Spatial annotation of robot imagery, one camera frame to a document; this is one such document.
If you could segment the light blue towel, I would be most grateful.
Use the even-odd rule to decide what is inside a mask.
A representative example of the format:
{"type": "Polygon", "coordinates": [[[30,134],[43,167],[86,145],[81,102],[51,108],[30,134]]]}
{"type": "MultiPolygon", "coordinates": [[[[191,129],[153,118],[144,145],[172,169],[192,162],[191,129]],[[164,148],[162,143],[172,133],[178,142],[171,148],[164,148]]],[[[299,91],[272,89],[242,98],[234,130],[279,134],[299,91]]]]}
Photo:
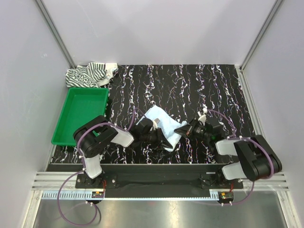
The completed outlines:
{"type": "Polygon", "coordinates": [[[157,127],[161,128],[165,138],[172,145],[172,149],[165,148],[165,150],[172,152],[181,139],[181,135],[174,132],[175,129],[185,126],[186,121],[177,122],[172,119],[162,108],[154,105],[146,113],[145,116],[150,120],[158,119],[157,127]]]}

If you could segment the striped green white towel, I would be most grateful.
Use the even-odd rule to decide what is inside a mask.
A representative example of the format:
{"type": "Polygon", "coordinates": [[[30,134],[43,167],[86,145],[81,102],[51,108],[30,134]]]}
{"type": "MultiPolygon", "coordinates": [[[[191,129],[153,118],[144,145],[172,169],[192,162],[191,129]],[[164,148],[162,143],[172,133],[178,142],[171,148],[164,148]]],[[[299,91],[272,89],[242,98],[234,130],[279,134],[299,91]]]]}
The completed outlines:
{"type": "Polygon", "coordinates": [[[66,86],[99,88],[107,85],[118,72],[117,63],[90,62],[87,66],[78,65],[66,72],[66,86]]]}

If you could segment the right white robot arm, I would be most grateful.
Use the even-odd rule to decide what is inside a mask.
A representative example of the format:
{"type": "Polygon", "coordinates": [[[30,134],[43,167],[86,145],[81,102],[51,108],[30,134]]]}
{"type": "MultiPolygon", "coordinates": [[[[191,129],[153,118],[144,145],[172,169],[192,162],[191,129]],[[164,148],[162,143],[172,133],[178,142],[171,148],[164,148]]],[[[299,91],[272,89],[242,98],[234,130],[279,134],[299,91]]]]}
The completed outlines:
{"type": "Polygon", "coordinates": [[[227,138],[220,124],[202,122],[196,118],[174,132],[184,138],[201,140],[217,155],[237,156],[238,162],[223,166],[215,177],[220,188],[227,188],[234,179],[257,181],[270,178],[283,168],[280,159],[262,135],[227,138]]]}

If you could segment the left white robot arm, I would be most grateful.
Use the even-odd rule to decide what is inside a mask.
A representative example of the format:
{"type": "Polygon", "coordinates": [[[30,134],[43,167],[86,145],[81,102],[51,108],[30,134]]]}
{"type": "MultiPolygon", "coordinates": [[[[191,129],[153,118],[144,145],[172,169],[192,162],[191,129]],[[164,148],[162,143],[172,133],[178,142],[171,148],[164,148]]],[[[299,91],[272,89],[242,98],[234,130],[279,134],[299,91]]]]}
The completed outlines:
{"type": "Polygon", "coordinates": [[[156,122],[146,117],[137,124],[131,123],[125,130],[99,115],[78,128],[73,138],[83,163],[83,171],[87,175],[86,183],[92,188],[98,188],[102,184],[103,170],[99,155],[111,143],[125,148],[137,147],[143,142],[157,150],[173,148],[156,122]]]}

